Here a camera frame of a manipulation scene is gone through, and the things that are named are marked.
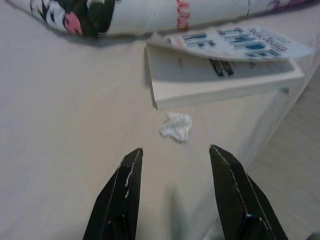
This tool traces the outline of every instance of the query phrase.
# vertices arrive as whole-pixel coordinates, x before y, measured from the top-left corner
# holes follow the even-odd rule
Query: crumpled tissue
[[[171,112],[160,130],[160,135],[162,137],[171,137],[177,142],[183,143],[188,140],[188,133],[191,127],[192,119],[190,115]]]

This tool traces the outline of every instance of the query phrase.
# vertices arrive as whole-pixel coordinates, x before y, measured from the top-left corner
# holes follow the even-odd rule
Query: white tissue
[[[188,140],[188,133],[192,126],[191,116],[183,113],[171,112],[167,116],[167,121],[160,130],[162,137],[171,137],[177,142]]]

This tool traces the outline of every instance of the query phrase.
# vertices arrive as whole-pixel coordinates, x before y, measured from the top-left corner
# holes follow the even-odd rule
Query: wooden floor
[[[320,230],[320,68],[247,172],[289,240]]]

